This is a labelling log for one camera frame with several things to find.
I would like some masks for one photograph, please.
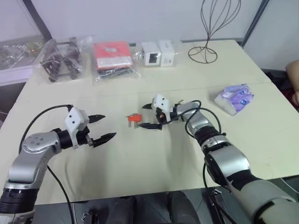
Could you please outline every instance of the wire hat stand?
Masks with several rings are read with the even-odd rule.
[[[209,64],[215,62],[218,58],[217,52],[208,46],[209,41],[217,31],[230,24],[239,14],[241,8],[241,0],[222,0],[224,5],[222,5],[223,8],[218,17],[214,17],[214,11],[217,6],[218,8],[220,8],[221,5],[217,4],[218,0],[212,0],[209,9],[208,20],[206,20],[204,16],[205,2],[206,0],[203,0],[201,4],[200,18],[207,35],[206,44],[204,46],[191,48],[188,51],[188,56],[191,60],[197,63]]]

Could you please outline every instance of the robotic arm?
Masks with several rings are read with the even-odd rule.
[[[67,130],[57,128],[47,133],[27,137],[21,152],[13,162],[0,198],[0,224],[29,224],[34,214],[34,204],[42,184],[49,160],[62,149],[88,144],[97,147],[112,139],[109,133],[97,140],[89,137],[88,123],[105,116],[88,117],[85,111],[72,107],[65,120]]]
[[[252,175],[246,156],[215,129],[198,107],[195,102],[170,107],[161,95],[144,106],[156,109],[162,125],[178,118],[187,121],[188,129],[205,155],[209,175],[232,192],[253,223],[299,223],[299,203],[271,182]]]

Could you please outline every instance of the plastic bag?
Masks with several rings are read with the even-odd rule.
[[[57,82],[82,77],[91,45],[91,37],[72,37],[68,42],[57,42],[55,39],[46,42],[38,59],[47,73],[47,79]]]
[[[253,97],[250,88],[246,84],[242,84],[226,87],[214,101],[227,113],[235,115],[244,109]]]
[[[181,41],[159,40],[136,44],[133,59],[145,67],[173,67],[182,52]]]
[[[94,81],[114,77],[140,77],[127,42],[99,42],[93,45]]]

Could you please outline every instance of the gray floor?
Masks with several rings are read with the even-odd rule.
[[[297,201],[299,195],[289,189],[284,183],[279,180],[272,180],[274,184],[279,186],[282,190],[293,196]],[[287,182],[299,191],[299,176],[296,178],[287,180]],[[245,216],[244,212],[240,208],[238,202],[234,197],[223,188],[218,188],[222,191],[222,197],[225,202],[228,214],[239,224],[250,224],[249,219]],[[192,189],[183,191],[193,204],[199,219],[202,224],[212,224],[212,217],[209,213],[207,204],[203,200],[204,189]],[[138,195],[137,199],[137,224],[144,223],[170,223],[169,213],[166,207],[166,193],[156,193],[148,195]],[[88,212],[90,209],[97,209],[100,211],[100,222],[104,224],[109,211],[113,208],[117,198],[92,200],[83,203],[75,203],[75,211],[77,223],[83,223],[81,221],[84,212]],[[50,204],[50,205],[38,205],[36,206],[36,214],[33,219],[34,224],[69,224],[70,215],[68,212],[67,204]]]

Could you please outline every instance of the clear plastic packaging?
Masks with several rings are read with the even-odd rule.
[[[92,46],[91,37],[77,39],[72,37],[68,42],[57,42],[51,39],[45,43],[38,60],[46,71],[51,82],[74,80],[85,72],[88,52]]]
[[[143,67],[173,67],[182,52],[181,41],[159,40],[136,44],[134,60]]]
[[[95,82],[115,77],[140,77],[127,42],[95,43],[93,56]]]

